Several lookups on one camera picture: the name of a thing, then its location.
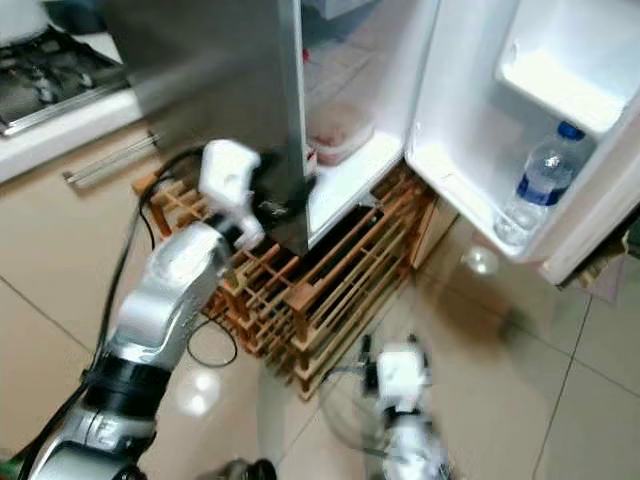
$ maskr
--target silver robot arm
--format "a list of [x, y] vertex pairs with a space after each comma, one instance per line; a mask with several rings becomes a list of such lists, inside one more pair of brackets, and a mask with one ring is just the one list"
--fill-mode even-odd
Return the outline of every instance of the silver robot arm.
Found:
[[40, 450], [28, 478], [136, 480], [136, 463], [156, 435], [156, 412], [186, 349], [198, 312], [234, 248], [263, 238], [250, 184], [260, 156], [229, 140], [203, 151], [199, 190], [222, 212], [172, 235], [152, 252], [126, 297], [89, 386]]

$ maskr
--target black cable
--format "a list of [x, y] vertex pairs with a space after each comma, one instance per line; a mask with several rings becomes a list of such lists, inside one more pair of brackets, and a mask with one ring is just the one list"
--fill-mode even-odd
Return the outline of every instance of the black cable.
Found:
[[133, 242], [133, 236], [135, 233], [136, 225], [138, 223], [138, 216], [142, 213], [142, 207], [149, 201], [153, 192], [157, 185], [165, 180], [165, 173], [167, 173], [171, 168], [173, 168], [179, 162], [191, 158], [196, 155], [201, 155], [204, 147], [190, 147], [182, 152], [178, 153], [176, 156], [171, 158], [168, 162], [166, 162], [158, 171], [158, 178], [151, 185], [149, 185], [145, 191], [138, 198], [138, 205], [136, 206], [133, 215], [129, 221], [129, 226], [127, 228], [127, 234], [125, 237], [125, 242], [118, 257], [118, 261], [116, 262], [116, 267], [114, 269], [113, 275], [111, 277], [111, 283], [109, 285], [109, 291], [107, 293], [107, 298], [105, 300], [104, 309], [102, 313], [102, 321], [100, 323], [100, 330], [98, 332], [98, 340], [96, 342], [96, 350], [93, 354], [93, 358], [91, 359], [91, 364], [89, 368], [84, 372], [83, 379], [78, 388], [71, 394], [71, 396], [56, 410], [54, 415], [49, 419], [44, 428], [40, 431], [40, 433], [33, 439], [29, 445], [23, 448], [19, 454], [24, 455], [25, 460], [20, 468], [20, 473], [18, 474], [17, 480], [27, 480], [29, 478], [29, 474], [31, 473], [31, 469], [33, 468], [33, 464], [38, 456], [38, 453], [42, 449], [42, 446], [47, 441], [49, 436], [55, 431], [58, 427], [60, 421], [65, 417], [67, 412], [75, 405], [78, 399], [84, 394], [86, 389], [90, 385], [91, 374], [95, 372], [96, 365], [98, 364], [100, 358], [104, 353], [104, 347], [106, 344], [107, 333], [109, 331], [109, 319], [111, 318], [111, 311], [113, 310], [113, 303], [116, 296], [116, 292], [118, 289], [118, 284], [120, 283], [120, 277], [122, 276], [122, 271], [124, 270], [124, 265], [126, 263], [127, 257], [129, 256], [129, 251], [131, 250], [131, 244]]
[[[193, 350], [191, 349], [191, 340], [193, 340], [193, 337], [195, 336], [196, 333], [198, 333], [205, 325], [208, 324], [214, 324], [217, 325], [218, 328], [220, 330], [222, 330], [225, 335], [229, 338], [229, 341], [231, 342], [231, 345], [233, 345], [233, 355], [231, 356], [231, 359], [223, 362], [223, 363], [207, 363], [204, 360], [198, 358], [198, 356], [196, 354], [193, 353]], [[236, 358], [238, 358], [238, 344], [236, 343], [236, 339], [233, 338], [233, 335], [231, 334], [231, 332], [224, 326], [222, 325], [220, 322], [210, 318], [204, 322], [202, 322], [200, 325], [198, 325], [189, 335], [189, 340], [187, 341], [187, 353], [189, 354], [189, 356], [199, 365], [202, 365], [203, 367], [206, 368], [223, 368], [223, 367], [228, 367], [229, 365], [231, 365]]]
[[146, 215], [144, 214], [144, 212], [140, 212], [140, 218], [142, 219], [144, 226], [147, 227], [147, 233], [149, 234], [149, 241], [151, 242], [151, 250], [155, 250], [156, 249], [156, 237], [153, 235], [153, 230], [151, 228], [151, 224], [149, 223], [149, 220], [147, 220]]
[[125, 261], [127, 260], [129, 250], [131, 249], [131, 243], [133, 242], [133, 234], [135, 233], [139, 212], [141, 211], [142, 207], [151, 199], [151, 196], [153, 195], [153, 192], [155, 191], [155, 188], [158, 186], [158, 184], [165, 180], [164, 174], [167, 173], [171, 168], [175, 167], [179, 162], [187, 158], [191, 158], [195, 155], [200, 155], [203, 148], [204, 147], [187, 148], [186, 150], [183, 150], [171, 160], [166, 162], [158, 171], [157, 179], [151, 185], [149, 185], [138, 198], [138, 206], [131, 218], [131, 221], [129, 222], [125, 244], [120, 253], [120, 257], [118, 258], [118, 262], [116, 263], [116, 268], [113, 272], [111, 283], [109, 285], [109, 291], [107, 293], [107, 298], [102, 313], [102, 322], [100, 323], [100, 331], [98, 333], [96, 351], [93, 355], [89, 370], [93, 370], [95, 368], [104, 351], [104, 346], [107, 340], [107, 333], [109, 332], [109, 319], [111, 318], [111, 311], [113, 310], [113, 302], [118, 289], [118, 283], [120, 282], [120, 277], [122, 276], [122, 271], [124, 270]]
[[78, 399], [82, 396], [85, 390], [89, 387], [89, 382], [82, 382], [78, 388], [71, 394], [71, 396], [56, 410], [56, 413], [49, 419], [47, 424], [44, 426], [42, 431], [38, 434], [38, 436], [29, 444], [29, 450], [25, 454], [24, 463], [20, 468], [20, 473], [18, 474], [17, 480], [27, 480], [29, 478], [29, 474], [31, 473], [31, 468], [36, 461], [38, 453], [44, 446], [44, 443], [47, 441], [49, 436], [55, 431], [58, 427], [60, 421], [65, 417], [69, 409], [75, 405]]
[[353, 366], [337, 366], [330, 369], [322, 377], [322, 381], [320, 382], [320, 388], [319, 388], [320, 410], [322, 411], [322, 415], [324, 416], [324, 419], [327, 422], [327, 425], [329, 426], [329, 430], [331, 430], [331, 433], [333, 433], [336, 436], [336, 438], [338, 438], [338, 440], [340, 440], [345, 446], [347, 446], [352, 450], [356, 450], [358, 452], [362, 452], [367, 455], [371, 455], [373, 457], [387, 458], [388, 457], [387, 453], [383, 450], [380, 450], [379, 448], [366, 447], [361, 444], [352, 443], [352, 441], [349, 438], [347, 438], [345, 435], [343, 435], [340, 429], [333, 424], [333, 420], [329, 417], [325, 409], [328, 396], [323, 395], [323, 390], [324, 390], [323, 386], [326, 384], [327, 380], [336, 373], [351, 373], [355, 375], [362, 375], [364, 374], [364, 369], [361, 367], [353, 367]]

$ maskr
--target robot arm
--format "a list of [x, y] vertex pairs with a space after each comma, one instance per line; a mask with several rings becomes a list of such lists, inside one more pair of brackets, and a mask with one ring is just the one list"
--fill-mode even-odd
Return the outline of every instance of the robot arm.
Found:
[[136, 463], [155, 438], [156, 412], [195, 318], [234, 248], [253, 248], [264, 238], [250, 207], [252, 174], [260, 163], [260, 155], [230, 140], [205, 147], [199, 190], [221, 214], [190, 225], [152, 252], [122, 303], [104, 355], [89, 372], [85, 395], [41, 449], [28, 478], [146, 478]]
[[415, 335], [406, 343], [385, 345], [371, 359], [371, 337], [363, 338], [360, 360], [363, 393], [378, 399], [388, 444], [383, 461], [387, 480], [450, 480], [451, 469], [433, 428], [424, 390], [431, 386], [431, 367]]

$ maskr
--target countertop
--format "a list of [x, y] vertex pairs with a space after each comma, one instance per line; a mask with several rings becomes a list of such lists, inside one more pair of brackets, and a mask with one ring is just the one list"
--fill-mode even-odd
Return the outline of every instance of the countertop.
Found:
[[[108, 33], [75, 37], [120, 61]], [[0, 137], [0, 183], [142, 118], [131, 89], [121, 90], [85, 107], [16, 134]]]

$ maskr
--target gas stove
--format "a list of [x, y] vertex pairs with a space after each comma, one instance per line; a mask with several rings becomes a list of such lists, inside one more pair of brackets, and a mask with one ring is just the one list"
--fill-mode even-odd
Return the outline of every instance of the gas stove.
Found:
[[13, 135], [126, 86], [121, 64], [53, 28], [0, 47], [0, 134]]

